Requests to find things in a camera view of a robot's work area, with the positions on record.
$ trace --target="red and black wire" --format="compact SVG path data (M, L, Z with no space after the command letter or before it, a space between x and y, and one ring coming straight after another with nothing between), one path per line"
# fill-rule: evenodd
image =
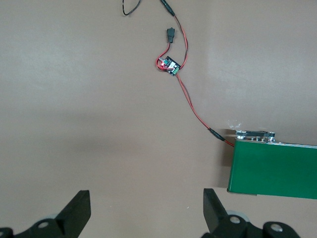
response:
M184 28L182 27L182 25L180 24L178 18L176 17L175 14L172 14L172 15L173 15L173 17L175 18L175 20L176 20L176 22L177 22L177 25L178 25L180 31L182 32L182 35L183 35L184 41L185 41L185 57L184 57L184 61L183 61L182 65L180 66L180 69L182 69L182 68L184 67L184 65L185 65L185 63L186 63L186 61L187 61L187 57L188 57L188 41L187 41L187 37L186 37L185 30L184 30ZM170 42L168 42L168 45L167 45L166 50L165 50L162 54L160 54L159 57L158 57L157 60L156 60L157 67L158 67L158 69L161 70L161 71L169 71L169 70L171 70L171 69L168 68L168 67L164 67L164 66L163 66L164 64L162 64L162 65L159 64L159 61L162 61L162 62L163 62L163 59L162 59L161 57L164 56L164 55L169 51L169 49L170 49ZM190 95L189 95L189 92L188 92L188 90L187 90L185 84L184 84L183 81L180 79L180 76L179 76L178 73L176 73L175 76L176 76L176 78L178 79L178 82L179 82L179 84L180 84L180 86L181 86L181 89L182 89L184 95L185 95L185 98L186 98L186 100L187 100L187 102L188 102L190 108L192 109L193 113L194 113L195 116L197 117L197 119L198 119L217 139L222 140L222 141L224 141L225 143L227 143L228 145L234 147L234 145L233 145L231 142L229 142L229 141L227 141L226 139L224 139L219 133L217 133L216 131L214 131L210 126L208 126L208 124L207 124L206 122L204 122L204 121L200 118L200 116L197 114L197 112L196 112L196 110L195 110L195 108L194 108L194 105L193 105L193 103L192 103L191 97L190 97Z

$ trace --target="green box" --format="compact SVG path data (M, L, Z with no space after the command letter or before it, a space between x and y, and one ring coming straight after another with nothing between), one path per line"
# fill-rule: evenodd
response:
M317 199L317 146L236 139L228 191Z

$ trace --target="cable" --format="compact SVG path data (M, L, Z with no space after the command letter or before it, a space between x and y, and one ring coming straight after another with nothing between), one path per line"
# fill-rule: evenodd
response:
M174 11L172 10L172 8L171 8L171 7L168 5L168 3L166 2L166 0L160 0L160 1L161 1L162 4L165 6L166 10L174 17L174 19L176 20L177 25L178 25L178 27L179 27L179 29L180 29L180 31L182 32L182 35L183 35L183 37L184 37L184 41L185 41L185 56L184 56L184 61L183 61L182 65L181 65L180 68L179 68L179 70L181 70L181 69L184 67L184 65L185 65L185 63L186 63L186 61L187 61L187 57L188 57L188 40L187 40L187 37L186 37L186 34L185 34L185 30L184 30L184 28L182 27L182 25L180 24L180 22L179 22L177 16L175 15ZM167 49L157 58L157 61L156 61L157 67L158 67L158 69L161 70L161 71L167 71L167 70L169 69L169 68L161 67L158 62L159 62L159 61L162 61L162 62L164 61L161 57L162 57L163 55L165 55L165 54L169 51L170 44L171 44L172 42L173 42L172 39L171 39L171 41L168 40ZM197 114L197 112L196 112L196 110L195 110L195 108L194 108L194 105L193 105L193 103L192 103L192 99L190 98L189 92L188 92L188 90L187 90L185 84L183 83L183 81L180 79L180 77L179 77L179 75L178 75L178 72L175 74L175 76L176 76L176 78L178 79L178 82L179 82L179 84L180 84L180 86L181 86L181 88L182 88L182 90L183 90L183 93L184 93L184 95L185 95L185 97L186 97L186 100L187 100L187 102L188 102L190 108L192 109L193 113L194 113L195 116L197 117L197 119L198 119L198 120L211 132L211 134L213 134L217 139L219 139L219 140L221 140L221 141L224 141L224 142L227 143L228 145L234 147L234 145L233 145L231 142L227 141L227 140L224 139L219 133L217 133L216 131L214 131L213 129L211 129L211 127L208 126L207 123L204 122L204 121L200 118L200 116Z
M176 22L177 22L177 24L178 24L178 27L179 27L180 31L182 32L182 35L183 35L184 41L185 41L185 57L184 57L184 62L182 63L182 65L181 65L181 67L180 67L180 69L182 69L182 67L184 67L184 65L185 65L185 63L186 63L186 61L187 61L188 41L187 41L187 37L186 37L185 31L184 31L184 28L183 28L182 25L180 24L180 22L179 22L177 16L175 15L174 18L175 18L175 20L176 20Z
M232 143L230 143L229 141L227 141L226 139L224 139L220 134L218 134L216 131L214 131L213 129L211 129L211 127L208 126L207 123L204 122L204 121L200 118L200 116L197 114L197 112L196 112L196 110L195 110L195 108L194 108L194 105L193 105L193 103L192 103L192 100L191 100L191 98L190 98L190 96L189 96L189 92L188 92L188 90L187 90L185 84L183 83L183 81L180 79L178 73L176 74L176 77L177 77L178 82L179 82L179 84L180 84L180 86L181 86L181 88L182 88L182 90L183 90L183 93L184 93L186 99L187 99L187 102L188 102L190 108L192 109L193 113L194 113L195 116L197 117L197 119L198 119L217 139L222 140L222 141L224 141L225 143L227 143L228 145L234 147L234 145L233 145Z
M123 14L124 14L125 16L130 15L131 13L133 13L133 12L139 7L140 3L141 3L141 0L139 0L138 4L135 6L135 8L133 8L133 9L132 9L131 11L129 11L128 13L125 13L125 11L124 11L124 0L122 0L122 11L123 11Z

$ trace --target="black wire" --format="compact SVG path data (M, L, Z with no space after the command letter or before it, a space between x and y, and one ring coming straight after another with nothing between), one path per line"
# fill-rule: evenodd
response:
M124 0L122 0L122 11L123 11L123 14L124 14L125 16L130 15L131 13L134 12L135 9L138 8L138 6L140 5L140 3L141 3L141 0L139 0L138 4L135 6L135 8L133 8L133 9L132 9L131 11L129 11L128 13L125 13L125 11L124 11Z

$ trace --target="black connector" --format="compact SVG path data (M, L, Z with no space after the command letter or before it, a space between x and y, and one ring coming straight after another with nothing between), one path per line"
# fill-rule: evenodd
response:
M167 41L173 43L173 39L175 36L175 29L173 27L167 30Z
M213 129L209 128L208 130L209 130L217 139L222 140L222 141L225 141L225 139L224 139L221 135L219 135L217 132L215 132Z
M165 0L160 0L161 3L165 6L166 10L172 15L175 16L175 13L173 9L168 5L168 3Z

